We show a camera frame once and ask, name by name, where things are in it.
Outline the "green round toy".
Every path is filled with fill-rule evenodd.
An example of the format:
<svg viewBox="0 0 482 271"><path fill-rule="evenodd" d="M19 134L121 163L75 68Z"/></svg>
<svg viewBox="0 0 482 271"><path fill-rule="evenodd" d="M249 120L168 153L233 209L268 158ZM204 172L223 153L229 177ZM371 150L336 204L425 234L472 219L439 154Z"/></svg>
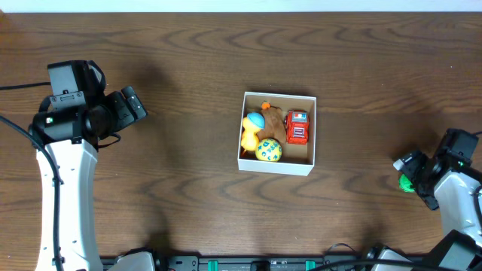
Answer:
<svg viewBox="0 0 482 271"><path fill-rule="evenodd" d="M415 192L415 188L414 188L412 182L410 181L410 179L405 174L400 175L400 178L398 179L398 184L399 184L399 187L405 193L414 193Z"/></svg>

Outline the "orange rubber duck blue cap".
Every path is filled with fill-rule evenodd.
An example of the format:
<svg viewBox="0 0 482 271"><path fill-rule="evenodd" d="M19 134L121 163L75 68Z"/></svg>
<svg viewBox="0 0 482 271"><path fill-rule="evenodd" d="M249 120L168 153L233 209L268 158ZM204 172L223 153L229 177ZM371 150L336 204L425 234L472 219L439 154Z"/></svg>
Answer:
<svg viewBox="0 0 482 271"><path fill-rule="evenodd" d="M240 138L242 155L247 151L255 151L259 143L257 133L264 129L265 119L257 112L248 113L242 120L243 132Z"/></svg>

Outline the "yellow ball with blue letters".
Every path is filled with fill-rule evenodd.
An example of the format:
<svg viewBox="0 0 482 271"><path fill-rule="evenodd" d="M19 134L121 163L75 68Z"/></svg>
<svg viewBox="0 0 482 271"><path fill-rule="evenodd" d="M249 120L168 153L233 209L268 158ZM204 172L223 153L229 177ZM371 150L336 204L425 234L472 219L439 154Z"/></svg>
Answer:
<svg viewBox="0 0 482 271"><path fill-rule="evenodd" d="M278 162L282 157L282 146L275 139L263 139L255 149L255 156L260 161Z"/></svg>

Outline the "red toy fire truck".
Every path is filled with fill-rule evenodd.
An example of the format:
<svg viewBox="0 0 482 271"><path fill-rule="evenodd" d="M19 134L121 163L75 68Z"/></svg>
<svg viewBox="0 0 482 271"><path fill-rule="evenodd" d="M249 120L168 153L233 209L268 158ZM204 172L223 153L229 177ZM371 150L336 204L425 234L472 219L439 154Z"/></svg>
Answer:
<svg viewBox="0 0 482 271"><path fill-rule="evenodd" d="M285 117L286 141L292 145L306 145L310 121L307 111L290 110Z"/></svg>

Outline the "brown plush bear with orange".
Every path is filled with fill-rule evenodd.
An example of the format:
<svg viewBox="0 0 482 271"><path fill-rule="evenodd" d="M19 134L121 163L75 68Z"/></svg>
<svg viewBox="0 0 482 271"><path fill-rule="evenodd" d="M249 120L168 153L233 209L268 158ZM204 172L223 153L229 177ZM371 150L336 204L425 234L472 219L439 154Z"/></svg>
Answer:
<svg viewBox="0 0 482 271"><path fill-rule="evenodd" d="M265 125L261 131L257 132L258 138L260 140L275 139L279 143L285 144L287 135L282 110L273 107L269 102L263 102L261 104L261 115L264 118Z"/></svg>

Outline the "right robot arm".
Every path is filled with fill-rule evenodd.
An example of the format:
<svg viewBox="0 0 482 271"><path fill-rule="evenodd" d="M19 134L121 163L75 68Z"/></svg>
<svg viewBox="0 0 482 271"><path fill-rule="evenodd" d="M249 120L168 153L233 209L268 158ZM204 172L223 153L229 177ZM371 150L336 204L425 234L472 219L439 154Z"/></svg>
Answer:
<svg viewBox="0 0 482 271"><path fill-rule="evenodd" d="M387 247L372 248L367 259L405 262L370 264L369 270L481 269L481 172L471 166L480 132L449 128L431 157L415 150L393 163L399 187L416 195L441 215L444 238L420 260Z"/></svg>

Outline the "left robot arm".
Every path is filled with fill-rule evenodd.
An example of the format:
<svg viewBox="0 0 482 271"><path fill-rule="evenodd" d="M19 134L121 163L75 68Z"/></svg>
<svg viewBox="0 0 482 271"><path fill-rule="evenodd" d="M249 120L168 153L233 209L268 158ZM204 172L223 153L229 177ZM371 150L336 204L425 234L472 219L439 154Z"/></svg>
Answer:
<svg viewBox="0 0 482 271"><path fill-rule="evenodd" d="M29 125L37 143L42 216L38 270L101 270L93 179L102 145L148 112L131 86L106 94L92 60L48 65L52 95Z"/></svg>

